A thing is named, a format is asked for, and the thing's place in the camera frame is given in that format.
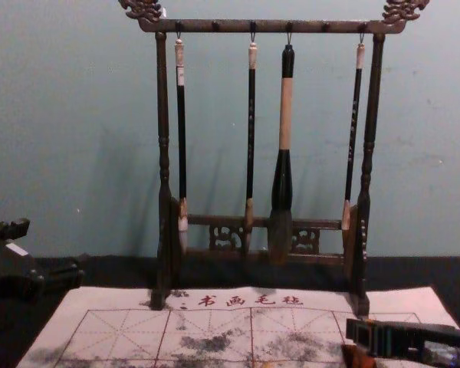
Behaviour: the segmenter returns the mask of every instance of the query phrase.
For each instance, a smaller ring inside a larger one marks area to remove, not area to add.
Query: hanging hook
[[[255,21],[251,21],[251,41],[254,42],[255,40],[255,30],[257,28],[257,25],[255,24]]]
[[[181,38],[181,28],[182,28],[181,22],[177,21],[176,22],[176,35],[177,35],[177,38]]]
[[[290,21],[286,24],[286,33],[288,36],[288,44],[291,43],[291,32],[293,31],[293,23]]]

